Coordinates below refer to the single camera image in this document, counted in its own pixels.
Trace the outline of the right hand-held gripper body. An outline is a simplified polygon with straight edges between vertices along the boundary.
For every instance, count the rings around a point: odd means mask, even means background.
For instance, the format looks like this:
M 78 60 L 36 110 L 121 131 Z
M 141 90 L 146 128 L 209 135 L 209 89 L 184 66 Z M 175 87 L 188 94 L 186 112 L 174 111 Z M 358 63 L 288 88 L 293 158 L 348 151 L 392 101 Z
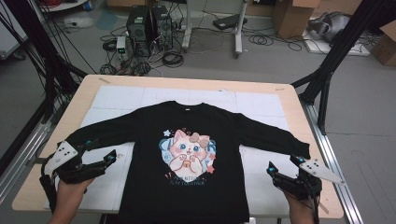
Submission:
M 339 185 L 346 183 L 318 160 L 305 161 L 302 170 L 298 168 L 298 171 L 296 178 L 278 172 L 279 180 L 275 181 L 277 188 L 296 196 L 298 200 L 317 198 L 322 191 L 322 179 Z

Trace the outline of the black long-sleeve cat-print shirt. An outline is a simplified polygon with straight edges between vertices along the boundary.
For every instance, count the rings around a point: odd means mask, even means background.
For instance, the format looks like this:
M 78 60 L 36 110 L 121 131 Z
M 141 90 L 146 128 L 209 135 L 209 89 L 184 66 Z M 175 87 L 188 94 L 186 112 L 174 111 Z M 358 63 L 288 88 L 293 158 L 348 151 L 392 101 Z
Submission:
M 78 149 L 134 143 L 120 224 L 240 224 L 249 219 L 241 146 L 308 158 L 291 133 L 208 104 L 142 107 L 67 137 Z

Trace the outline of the person's left hand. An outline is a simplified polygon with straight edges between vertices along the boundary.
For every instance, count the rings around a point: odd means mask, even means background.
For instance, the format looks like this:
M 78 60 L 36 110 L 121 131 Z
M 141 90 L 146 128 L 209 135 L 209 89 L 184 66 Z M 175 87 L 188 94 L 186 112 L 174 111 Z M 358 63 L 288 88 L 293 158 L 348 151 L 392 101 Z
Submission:
M 71 224 L 82 202 L 86 188 L 92 179 L 77 184 L 58 183 L 57 203 L 48 224 Z

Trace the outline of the person's right hand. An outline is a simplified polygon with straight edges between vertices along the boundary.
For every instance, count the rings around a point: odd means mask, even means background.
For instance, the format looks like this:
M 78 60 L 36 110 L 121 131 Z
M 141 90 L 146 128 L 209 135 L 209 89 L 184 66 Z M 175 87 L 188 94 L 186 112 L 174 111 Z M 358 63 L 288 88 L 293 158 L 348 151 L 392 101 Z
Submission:
M 295 196 L 287 192 L 284 195 L 290 207 L 291 224 L 315 224 L 314 213 L 309 200 L 299 201 Z

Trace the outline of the small silver power supply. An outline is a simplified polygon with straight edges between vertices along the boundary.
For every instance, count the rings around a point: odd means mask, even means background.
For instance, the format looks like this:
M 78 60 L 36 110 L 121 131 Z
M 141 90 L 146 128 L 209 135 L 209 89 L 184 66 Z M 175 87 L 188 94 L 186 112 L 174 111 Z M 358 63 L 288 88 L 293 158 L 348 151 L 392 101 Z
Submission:
M 128 59 L 127 50 L 126 50 L 126 37 L 118 36 L 117 37 L 117 45 L 116 50 L 121 61 L 126 61 Z

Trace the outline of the white floor board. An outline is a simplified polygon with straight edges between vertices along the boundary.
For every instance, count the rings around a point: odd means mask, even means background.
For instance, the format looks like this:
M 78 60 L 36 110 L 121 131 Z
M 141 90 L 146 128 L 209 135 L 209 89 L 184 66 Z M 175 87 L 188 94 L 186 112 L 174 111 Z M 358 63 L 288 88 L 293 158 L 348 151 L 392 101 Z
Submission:
M 330 44 L 326 42 L 321 36 L 315 32 L 304 31 L 303 33 L 304 45 L 308 52 L 316 54 L 328 54 L 332 49 Z M 348 56 L 369 56 L 369 50 L 364 47 L 360 42 L 356 42 L 355 45 L 347 54 Z

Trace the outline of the black computer tower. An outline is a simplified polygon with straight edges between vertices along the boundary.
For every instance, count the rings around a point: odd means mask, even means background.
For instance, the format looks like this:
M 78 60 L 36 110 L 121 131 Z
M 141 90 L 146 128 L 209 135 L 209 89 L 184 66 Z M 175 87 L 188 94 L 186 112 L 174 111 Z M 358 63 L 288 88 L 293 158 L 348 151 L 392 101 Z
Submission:
M 149 7 L 132 6 L 126 27 L 133 50 L 140 56 L 149 56 L 149 43 L 153 40 Z
M 159 49 L 171 49 L 173 47 L 172 18 L 166 6 L 154 6 L 151 11 Z

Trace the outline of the white cabinet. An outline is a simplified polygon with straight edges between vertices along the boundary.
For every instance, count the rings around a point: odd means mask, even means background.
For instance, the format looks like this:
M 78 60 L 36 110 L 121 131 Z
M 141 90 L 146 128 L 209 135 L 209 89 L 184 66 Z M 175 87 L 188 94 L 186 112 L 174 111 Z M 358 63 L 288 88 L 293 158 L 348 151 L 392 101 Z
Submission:
M 23 41 L 27 39 L 12 12 L 0 0 L 0 60 L 8 58 L 20 46 L 14 34 L 18 34 Z

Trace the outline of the grey bag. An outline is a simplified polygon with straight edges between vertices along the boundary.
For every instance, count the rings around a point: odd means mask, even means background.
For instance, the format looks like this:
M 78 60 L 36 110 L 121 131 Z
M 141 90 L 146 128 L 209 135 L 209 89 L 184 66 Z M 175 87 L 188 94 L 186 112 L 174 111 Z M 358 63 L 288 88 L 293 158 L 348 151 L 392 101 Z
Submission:
M 324 12 L 308 22 L 307 30 L 314 31 L 324 41 L 331 43 L 347 27 L 349 21 L 350 17 L 342 12 Z

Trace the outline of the white round table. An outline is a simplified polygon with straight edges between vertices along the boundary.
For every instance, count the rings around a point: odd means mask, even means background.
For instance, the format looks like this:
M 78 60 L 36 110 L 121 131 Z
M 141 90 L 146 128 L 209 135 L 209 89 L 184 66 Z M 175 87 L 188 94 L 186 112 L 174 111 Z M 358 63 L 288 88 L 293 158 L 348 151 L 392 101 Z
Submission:
M 87 0 L 37 0 L 42 11 L 55 12 L 82 6 Z

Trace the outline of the tall cardboard box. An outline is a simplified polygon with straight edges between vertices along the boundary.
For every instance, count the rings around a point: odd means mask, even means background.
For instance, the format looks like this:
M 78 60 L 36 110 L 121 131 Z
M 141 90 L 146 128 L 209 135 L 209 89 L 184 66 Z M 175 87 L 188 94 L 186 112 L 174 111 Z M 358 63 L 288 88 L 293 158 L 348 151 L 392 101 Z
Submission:
M 276 0 L 272 22 L 276 33 L 290 39 L 301 36 L 320 0 Z

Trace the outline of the white metal stand leg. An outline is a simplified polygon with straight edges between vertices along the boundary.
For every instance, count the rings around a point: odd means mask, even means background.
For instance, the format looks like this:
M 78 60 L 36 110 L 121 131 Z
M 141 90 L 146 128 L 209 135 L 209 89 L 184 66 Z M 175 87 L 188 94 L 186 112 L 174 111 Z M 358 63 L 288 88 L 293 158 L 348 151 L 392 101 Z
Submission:
M 246 10 L 248 7 L 248 0 L 242 0 L 242 6 L 239 11 L 239 17 L 238 17 L 238 22 L 235 28 L 235 54 L 234 57 L 235 59 L 238 59 L 238 57 L 242 54 L 243 48 L 242 48 L 242 28 L 244 24 L 244 18 L 246 14 Z
M 187 51 L 191 41 L 191 0 L 186 0 L 186 28 L 184 32 L 183 42 L 181 47 Z

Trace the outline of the flat black box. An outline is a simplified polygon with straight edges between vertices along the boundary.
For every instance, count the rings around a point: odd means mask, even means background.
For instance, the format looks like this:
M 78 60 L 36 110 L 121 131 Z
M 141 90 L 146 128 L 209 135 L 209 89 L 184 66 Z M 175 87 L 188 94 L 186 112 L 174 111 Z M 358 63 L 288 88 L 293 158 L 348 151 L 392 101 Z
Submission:
M 213 25 L 219 30 L 237 28 L 239 24 L 239 19 L 239 15 L 235 14 L 226 18 L 214 20 Z

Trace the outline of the aluminium rail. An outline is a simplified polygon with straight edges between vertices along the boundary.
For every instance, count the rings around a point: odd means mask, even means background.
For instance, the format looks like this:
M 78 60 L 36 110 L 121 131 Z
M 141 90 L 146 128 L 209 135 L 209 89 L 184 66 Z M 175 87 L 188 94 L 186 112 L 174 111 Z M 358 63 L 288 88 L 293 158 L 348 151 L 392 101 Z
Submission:
M 15 156 L 0 175 L 0 204 L 13 190 L 24 170 L 35 160 L 39 150 L 49 140 L 52 130 L 53 122 L 39 121 L 30 131 L 24 133 L 22 139 L 17 142 Z
M 329 137 L 318 126 L 318 111 L 313 105 L 307 105 L 306 103 L 302 103 L 302 108 L 305 112 L 312 133 L 316 139 L 318 150 L 325 165 L 336 175 L 342 179 L 345 179 L 341 166 L 339 165 L 339 162 L 332 149 Z M 343 208 L 346 224 L 364 224 L 361 218 L 361 213 L 353 199 L 347 183 L 344 183 L 343 185 L 334 184 L 333 188 Z

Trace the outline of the black metal frame strut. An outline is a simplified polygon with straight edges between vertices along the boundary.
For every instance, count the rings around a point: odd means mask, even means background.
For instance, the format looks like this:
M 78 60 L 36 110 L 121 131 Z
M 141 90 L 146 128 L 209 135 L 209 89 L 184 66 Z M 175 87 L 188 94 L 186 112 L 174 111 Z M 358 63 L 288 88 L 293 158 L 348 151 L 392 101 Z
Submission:
M 322 134 L 327 134 L 325 121 L 330 85 L 334 72 L 367 26 L 383 12 L 385 7 L 393 3 L 396 4 L 396 0 L 362 0 L 351 16 L 346 28 L 335 41 L 318 69 L 310 75 L 292 83 L 294 88 L 299 88 L 304 84 L 307 85 L 304 91 L 299 94 L 299 99 L 306 105 L 313 105 L 317 96 L 320 95 L 317 125 Z

